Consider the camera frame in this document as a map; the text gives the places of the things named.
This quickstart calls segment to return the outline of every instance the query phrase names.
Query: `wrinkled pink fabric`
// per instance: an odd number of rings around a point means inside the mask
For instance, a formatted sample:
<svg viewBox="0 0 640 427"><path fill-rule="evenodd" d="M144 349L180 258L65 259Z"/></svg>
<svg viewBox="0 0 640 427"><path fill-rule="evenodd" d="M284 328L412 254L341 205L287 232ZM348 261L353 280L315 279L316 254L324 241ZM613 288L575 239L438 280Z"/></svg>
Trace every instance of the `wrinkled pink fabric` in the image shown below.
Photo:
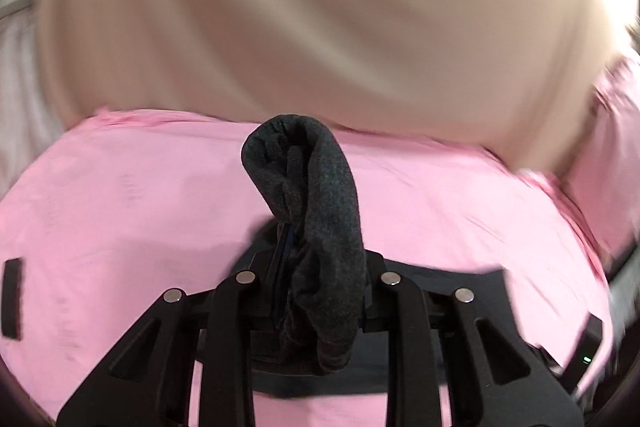
<svg viewBox="0 0 640 427"><path fill-rule="evenodd" d="M640 230L640 57L633 51L596 84L593 134L567 179L596 245L620 253Z"/></svg>
<svg viewBox="0 0 640 427"><path fill-rule="evenodd" d="M0 353L53 418L165 289L216 286L269 216L240 163L254 128L180 112L103 112L63 135L0 202L0 262L25 261L24 338L0 339ZM612 345L608 289L552 182L510 174L478 148L336 136L367 248L454 271L505 267L520 333L562 364L587 313L600 317L604 343L582 387L593 379ZM193 404L197 395L195 378ZM257 425L382 427L385 400L256 396Z"/></svg>

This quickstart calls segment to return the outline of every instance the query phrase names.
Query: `beige cloth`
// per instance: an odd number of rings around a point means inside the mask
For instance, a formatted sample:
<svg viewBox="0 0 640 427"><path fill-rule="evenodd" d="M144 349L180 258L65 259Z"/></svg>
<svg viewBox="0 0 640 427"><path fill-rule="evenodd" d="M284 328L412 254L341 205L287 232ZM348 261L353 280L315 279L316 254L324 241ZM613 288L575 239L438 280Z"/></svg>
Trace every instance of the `beige cloth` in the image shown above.
<svg viewBox="0 0 640 427"><path fill-rule="evenodd" d="M601 0L40 0L43 81L97 107L286 112L555 168L612 52Z"/></svg>

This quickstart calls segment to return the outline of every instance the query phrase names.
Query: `pink bed sheet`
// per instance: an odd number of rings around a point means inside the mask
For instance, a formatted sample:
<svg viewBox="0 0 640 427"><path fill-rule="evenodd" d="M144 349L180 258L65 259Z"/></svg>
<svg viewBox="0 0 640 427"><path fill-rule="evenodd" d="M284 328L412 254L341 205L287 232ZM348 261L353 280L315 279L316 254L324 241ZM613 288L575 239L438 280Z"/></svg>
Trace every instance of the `pink bed sheet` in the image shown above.
<svg viewBox="0 0 640 427"><path fill-rule="evenodd" d="M66 133L0 202L0 263L25 262L23 339L0 339L0 354L53 418L151 302L169 287L217 285L270 215L240 163L254 128L180 112L105 111ZM367 248L453 271L505 267L520 333L560 363L587 313L600 317L604 343L582 387L593 379L612 345L607 285L546 178L509 174L471 147L337 138ZM257 396L257 424L382 427L385 400Z"/></svg>

